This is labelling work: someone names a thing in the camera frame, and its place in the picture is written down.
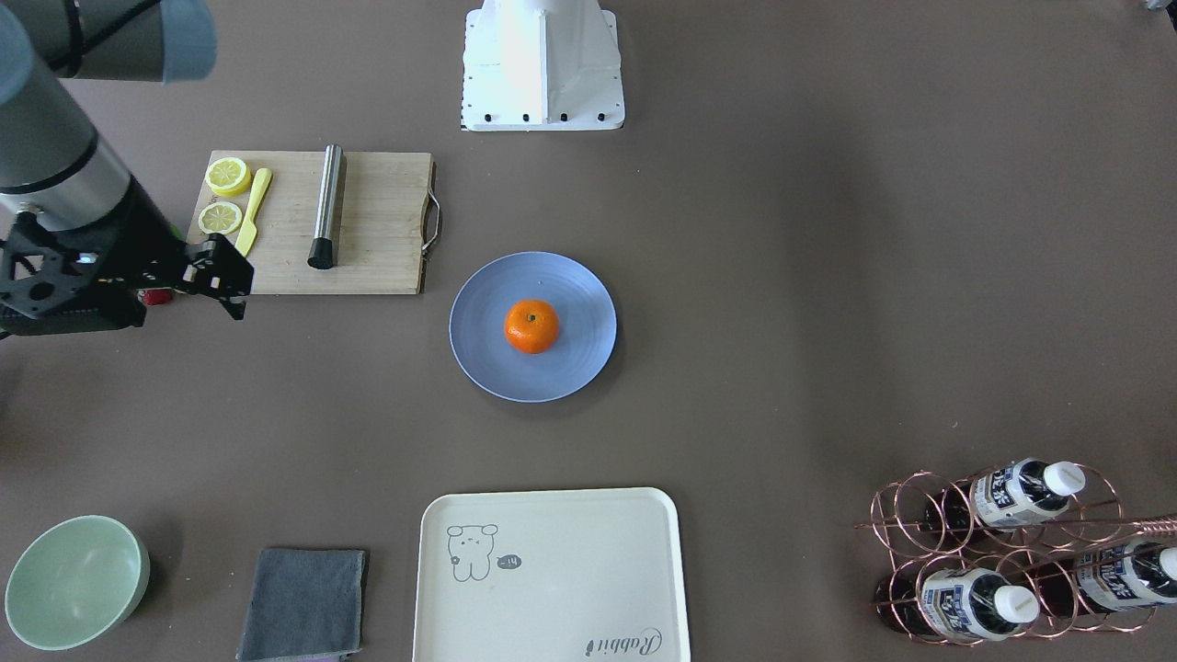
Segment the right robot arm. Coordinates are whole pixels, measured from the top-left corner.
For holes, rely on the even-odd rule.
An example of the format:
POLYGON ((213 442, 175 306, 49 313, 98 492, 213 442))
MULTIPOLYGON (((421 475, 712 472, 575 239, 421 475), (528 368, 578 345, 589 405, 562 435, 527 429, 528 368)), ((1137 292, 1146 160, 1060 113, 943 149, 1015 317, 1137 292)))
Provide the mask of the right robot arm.
POLYGON ((235 320, 254 270, 222 232, 177 234, 67 79, 197 81, 217 62, 202 1, 5 1, 1 7, 4 337, 142 326, 142 290, 218 302, 235 320))

